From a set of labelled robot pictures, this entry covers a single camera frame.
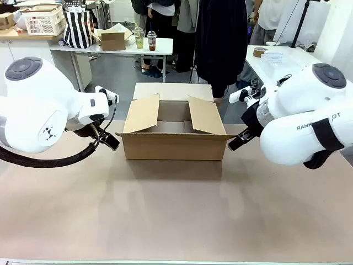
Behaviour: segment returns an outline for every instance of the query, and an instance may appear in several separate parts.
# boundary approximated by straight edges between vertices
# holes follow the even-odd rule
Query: black coat
[[[248,46],[245,0],[201,0],[196,30],[198,75],[209,84],[234,84]]]
[[[147,15],[147,0],[131,0],[132,8],[139,15]]]

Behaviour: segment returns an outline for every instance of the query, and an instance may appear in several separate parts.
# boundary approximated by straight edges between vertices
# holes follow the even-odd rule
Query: small cardboard box
[[[94,29],[91,35],[99,41],[102,51],[125,50],[125,41],[132,35],[132,32],[122,27],[122,25],[116,25],[107,30]]]
[[[211,86],[138,83],[136,94],[145,97],[131,102],[124,130],[117,133],[127,159],[223,159],[234,136],[223,127]]]
[[[0,14],[0,29],[8,29],[14,24],[13,13]]]

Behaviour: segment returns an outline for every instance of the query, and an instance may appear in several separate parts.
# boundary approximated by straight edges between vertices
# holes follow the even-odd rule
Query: black and white striped bag
[[[95,38],[90,34],[93,31],[90,12],[64,12],[64,15],[66,19],[64,41],[66,44],[71,48],[85,49],[90,47],[95,42]]]

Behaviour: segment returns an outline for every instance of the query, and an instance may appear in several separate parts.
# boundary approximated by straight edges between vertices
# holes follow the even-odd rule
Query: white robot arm
[[[333,152],[353,145],[353,84],[337,68],[307,66],[278,86],[264,85],[260,99],[248,91],[230,98],[247,103],[242,119],[249,126],[229,143],[231,150],[258,136],[270,161],[316,169]]]
[[[79,93],[55,66],[36,57],[17,60],[8,67],[4,78],[7,96],[0,97],[2,144],[23,152],[39,153],[54,145],[66,130],[94,138],[91,153],[100,142],[117,149],[118,140],[100,128],[109,115],[109,106],[115,104],[116,108],[119,102],[115,93],[99,86],[95,93]],[[16,155],[1,149],[1,159],[23,166],[57,167],[79,161],[78,157],[72,157],[41,163],[13,156]]]

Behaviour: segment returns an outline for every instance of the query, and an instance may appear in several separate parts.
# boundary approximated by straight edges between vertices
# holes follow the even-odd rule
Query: black strap
[[[286,75],[284,78],[279,79],[277,81],[277,86],[280,87],[285,81],[287,81],[291,77],[292,77],[292,75]]]
[[[0,146],[0,159],[23,167],[34,167],[34,168],[64,167],[64,166],[77,163],[81,160],[84,160],[85,158],[93,154],[95,149],[96,149],[96,146],[93,143],[90,143],[84,150],[82,150],[80,153],[74,156],[60,158],[60,159],[43,160],[43,159],[35,159],[35,158],[18,155]]]
[[[326,162],[327,158],[329,158],[329,156],[332,155],[332,153],[333,151],[328,151],[328,150],[316,152],[310,161],[304,162],[304,166],[306,166],[309,169],[317,169]]]
[[[344,148],[332,130],[328,118],[312,123],[316,138],[328,151],[336,151]]]

